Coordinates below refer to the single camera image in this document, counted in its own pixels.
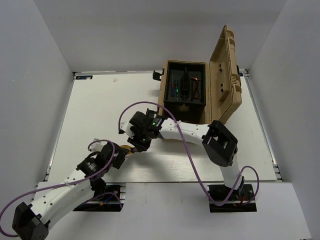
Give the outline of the large brown hex key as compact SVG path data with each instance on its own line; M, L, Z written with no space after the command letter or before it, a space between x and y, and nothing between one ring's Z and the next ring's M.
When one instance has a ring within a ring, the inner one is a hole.
M193 83L193 87L194 87L194 90L195 90L194 99L193 100L200 100L201 99L201 93L200 93L200 90L199 90L200 81L201 81L201 79L197 78L197 82Z

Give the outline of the green black precision screwdriver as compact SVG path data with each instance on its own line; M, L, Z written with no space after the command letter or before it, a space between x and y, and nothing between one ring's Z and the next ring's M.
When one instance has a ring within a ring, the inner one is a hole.
M178 80L175 80L174 81L174 88L175 88L175 96L176 96L176 99L177 101L179 100L179 81Z

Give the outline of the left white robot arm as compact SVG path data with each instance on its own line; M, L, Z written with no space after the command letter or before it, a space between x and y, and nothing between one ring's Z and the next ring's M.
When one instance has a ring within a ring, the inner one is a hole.
M91 153L65 178L61 187L53 187L29 204L20 203L14 212L12 228L22 240L44 240L50 229L78 206L104 196L118 198L103 176L111 167L119 169L129 149L108 142L95 142Z

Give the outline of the blue red handled screwdriver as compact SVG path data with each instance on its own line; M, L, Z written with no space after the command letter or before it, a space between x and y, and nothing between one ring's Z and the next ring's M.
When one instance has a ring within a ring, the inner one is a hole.
M176 95L175 81L173 74L171 75L171 87L170 87L170 96L173 98Z

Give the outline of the long brown hex key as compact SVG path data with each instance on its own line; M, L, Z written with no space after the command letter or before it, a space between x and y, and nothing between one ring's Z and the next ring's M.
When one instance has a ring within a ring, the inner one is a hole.
M190 101L193 102L194 100L194 95L195 95L195 89L194 89L194 82L197 82L197 78L196 77L191 77L191 97L190 97Z

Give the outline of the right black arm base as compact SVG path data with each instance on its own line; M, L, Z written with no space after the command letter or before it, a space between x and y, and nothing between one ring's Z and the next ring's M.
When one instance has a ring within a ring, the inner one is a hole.
M223 184L211 184L207 186L210 196L221 203L229 193L229 189ZM251 184L244 184L241 192L234 190L228 201L223 206L216 206L209 200L209 211L211 213L250 213L257 212L255 199L245 204L254 196L254 189Z

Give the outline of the tan plastic toolbox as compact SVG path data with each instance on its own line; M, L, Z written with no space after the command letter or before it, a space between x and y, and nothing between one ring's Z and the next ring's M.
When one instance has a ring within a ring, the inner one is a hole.
M225 25L208 63L167 60L152 78L160 82L158 104L191 124L225 124L242 104L233 31Z

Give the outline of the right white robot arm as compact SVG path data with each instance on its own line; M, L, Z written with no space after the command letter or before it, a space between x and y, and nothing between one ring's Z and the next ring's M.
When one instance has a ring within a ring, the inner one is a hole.
M137 111L129 121L120 123L120 130L128 135L127 141L133 145L134 152L147 151L152 139L185 139L203 147L211 162L220 167L226 195L233 200L243 195L242 181L236 181L240 169L234 161L238 140L220 121L214 120L211 124L174 122L155 113L146 115Z

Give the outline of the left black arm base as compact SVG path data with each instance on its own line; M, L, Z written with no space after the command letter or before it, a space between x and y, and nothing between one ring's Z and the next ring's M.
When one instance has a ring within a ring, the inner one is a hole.
M77 206L74 212L120 212L126 198L125 183L107 183L94 193L93 199Z

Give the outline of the yellow handled needle-nose pliers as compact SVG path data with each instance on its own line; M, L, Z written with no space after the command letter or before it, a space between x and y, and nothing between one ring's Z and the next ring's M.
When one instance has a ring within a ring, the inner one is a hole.
M127 155L133 153L132 152L133 147L130 145L121 145L120 147L126 152Z

